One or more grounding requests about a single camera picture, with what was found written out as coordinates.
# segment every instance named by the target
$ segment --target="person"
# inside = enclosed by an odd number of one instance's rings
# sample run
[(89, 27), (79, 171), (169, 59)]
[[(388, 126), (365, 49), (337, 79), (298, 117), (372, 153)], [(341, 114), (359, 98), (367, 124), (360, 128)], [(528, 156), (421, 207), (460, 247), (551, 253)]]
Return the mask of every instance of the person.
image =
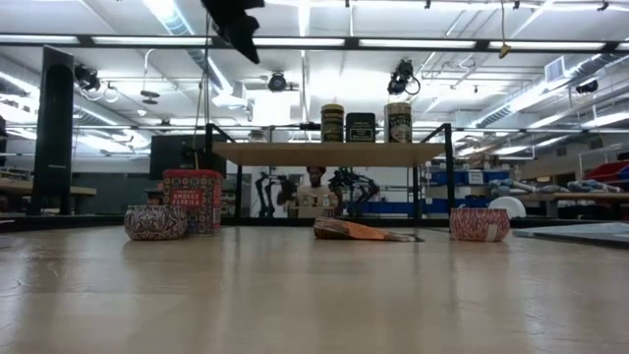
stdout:
[(283, 186), (277, 203), (282, 206), (290, 202), (289, 208), (295, 209), (302, 218), (331, 216), (338, 201), (336, 195), (322, 184), (325, 170), (325, 167), (307, 167), (310, 185), (300, 186), (296, 192)]

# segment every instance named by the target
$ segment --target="loudspeaker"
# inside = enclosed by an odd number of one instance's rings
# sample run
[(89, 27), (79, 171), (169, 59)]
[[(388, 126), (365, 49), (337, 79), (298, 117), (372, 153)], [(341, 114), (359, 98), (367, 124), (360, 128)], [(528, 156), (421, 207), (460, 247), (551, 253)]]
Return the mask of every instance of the loudspeaker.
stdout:
[(30, 215), (40, 214), (46, 201), (56, 199), (60, 213), (71, 214), (74, 63), (70, 54), (43, 48)]

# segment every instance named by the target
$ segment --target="round tin can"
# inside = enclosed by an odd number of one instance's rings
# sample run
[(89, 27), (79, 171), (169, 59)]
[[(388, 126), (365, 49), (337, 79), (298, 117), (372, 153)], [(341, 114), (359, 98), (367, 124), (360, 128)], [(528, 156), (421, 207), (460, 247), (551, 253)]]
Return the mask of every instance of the round tin can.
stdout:
[(389, 103), (384, 106), (384, 141), (413, 142), (413, 116), (410, 103)]
[(343, 143), (343, 120), (345, 108), (339, 104), (321, 107), (321, 142)]

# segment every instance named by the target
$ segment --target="hanging wire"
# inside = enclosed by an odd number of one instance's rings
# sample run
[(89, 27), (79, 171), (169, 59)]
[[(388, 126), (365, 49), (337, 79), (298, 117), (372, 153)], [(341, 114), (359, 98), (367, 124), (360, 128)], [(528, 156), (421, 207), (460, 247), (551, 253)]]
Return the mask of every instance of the hanging wire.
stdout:
[(500, 48), (500, 54), (498, 54), (498, 58), (503, 59), (504, 57), (507, 56), (507, 54), (509, 54), (509, 51), (511, 50), (511, 47), (507, 44), (507, 39), (506, 39), (506, 34), (504, 33), (504, 28), (505, 28), (505, 11), (504, 11), (504, 1), (505, 0), (500, 0), (500, 15), (501, 15), (501, 23), (500, 23), (500, 30), (502, 32), (502, 47)]

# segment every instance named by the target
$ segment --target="shelf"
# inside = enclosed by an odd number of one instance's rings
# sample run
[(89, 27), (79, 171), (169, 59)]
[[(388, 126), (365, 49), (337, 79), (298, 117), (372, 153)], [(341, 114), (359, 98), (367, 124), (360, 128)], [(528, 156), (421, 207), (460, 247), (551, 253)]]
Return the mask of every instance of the shelf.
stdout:
[(414, 167), (442, 154), (444, 145), (214, 143), (212, 150), (242, 166)]

